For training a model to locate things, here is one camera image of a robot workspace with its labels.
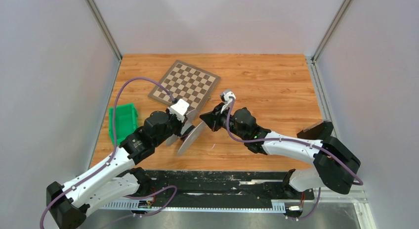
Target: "white wall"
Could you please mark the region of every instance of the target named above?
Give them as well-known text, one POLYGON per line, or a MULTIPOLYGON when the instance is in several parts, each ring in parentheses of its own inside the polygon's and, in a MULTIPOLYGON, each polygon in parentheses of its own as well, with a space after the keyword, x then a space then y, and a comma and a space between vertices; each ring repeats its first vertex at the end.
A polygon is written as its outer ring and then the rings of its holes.
POLYGON ((84 0, 0 0, 0 26, 0 228, 39 228, 46 186, 89 165, 118 62, 84 0))
POLYGON ((379 229, 418 228, 419 0, 354 0, 319 63, 379 229))
POLYGON ((343 0, 95 0, 122 53, 314 54, 343 0))

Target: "green tray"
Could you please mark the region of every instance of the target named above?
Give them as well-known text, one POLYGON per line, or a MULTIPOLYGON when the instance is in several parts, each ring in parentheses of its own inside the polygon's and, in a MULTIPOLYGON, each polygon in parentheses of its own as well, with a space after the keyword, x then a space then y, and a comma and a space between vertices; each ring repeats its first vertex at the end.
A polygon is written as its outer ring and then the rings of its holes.
MULTIPOLYGON (((109 136, 112 143, 115 144, 114 134, 112 131, 112 114, 114 108, 109 108, 109 136)), ((123 141, 126 136, 132 134, 138 128, 137 125, 138 113, 133 103, 118 105, 115 116, 115 127, 117 131, 118 145, 123 141)))

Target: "light chessboard square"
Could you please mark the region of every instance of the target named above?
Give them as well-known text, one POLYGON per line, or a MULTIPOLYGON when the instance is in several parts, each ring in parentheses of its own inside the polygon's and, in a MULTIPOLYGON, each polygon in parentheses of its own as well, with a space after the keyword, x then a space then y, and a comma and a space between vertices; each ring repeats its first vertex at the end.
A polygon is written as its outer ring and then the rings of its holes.
MULTIPOLYGON (((220 79, 219 76, 211 72, 177 60, 159 82, 175 98, 181 98, 188 102, 189 110, 196 109, 199 112, 220 79)), ((154 87, 148 96, 166 105, 172 105, 169 96, 160 87, 154 87)))

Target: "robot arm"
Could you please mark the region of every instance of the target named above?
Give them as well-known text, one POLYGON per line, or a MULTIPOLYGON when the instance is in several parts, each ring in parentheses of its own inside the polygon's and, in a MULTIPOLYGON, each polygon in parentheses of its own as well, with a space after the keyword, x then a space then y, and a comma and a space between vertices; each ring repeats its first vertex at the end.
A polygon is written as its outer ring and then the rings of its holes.
POLYGON ((148 190, 148 187, 143 185, 150 179, 141 168, 130 169, 152 155, 155 148, 170 136, 181 136, 188 108, 189 104, 180 99, 166 112, 153 112, 145 119, 143 126, 121 142, 112 161, 108 162, 112 156, 110 154, 96 166, 64 184, 51 183, 46 188, 47 205, 62 192, 71 189, 49 210, 59 228, 75 229, 101 206, 126 195, 146 193, 142 191, 148 190), (104 165, 106 167, 94 177, 75 186, 104 165))
POLYGON ((327 186, 341 194, 349 193, 354 177, 329 155, 319 150, 319 148, 327 149, 352 172, 357 173, 360 161, 337 138, 307 140, 284 136, 259 126, 247 108, 237 110, 227 121, 227 113, 234 98, 230 90, 223 92, 221 94, 223 102, 212 112, 200 116, 212 131, 226 129, 229 122, 230 132, 241 138, 239 141, 253 153, 283 155, 311 164, 314 168, 292 169, 284 178, 284 185, 296 191, 327 186))

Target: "wooden table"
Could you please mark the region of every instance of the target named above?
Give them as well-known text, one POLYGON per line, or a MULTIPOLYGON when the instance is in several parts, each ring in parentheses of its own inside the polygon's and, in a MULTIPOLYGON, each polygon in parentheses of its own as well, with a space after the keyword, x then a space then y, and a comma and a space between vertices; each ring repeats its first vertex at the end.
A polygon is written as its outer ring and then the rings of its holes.
MULTIPOLYGON (((143 76, 156 81, 175 60, 182 60, 221 77, 221 81, 200 113, 206 113, 221 102, 219 94, 231 89, 237 97, 234 110, 247 107, 264 128, 295 137, 296 133, 321 120, 320 110, 303 55, 252 54, 176 54, 124 55, 111 107, 120 87, 130 78, 143 76)), ((138 111, 138 125, 155 110, 166 106, 147 97, 153 84, 135 81, 129 84, 118 105, 133 102, 138 111)), ((108 135, 108 115, 93 156, 97 164, 112 151, 108 135)), ((182 156, 177 156, 180 141, 170 147, 162 144, 155 154, 142 161, 144 169, 288 171, 309 165, 283 156, 254 154, 242 143, 232 140, 223 129, 213 133, 206 128, 182 156)))

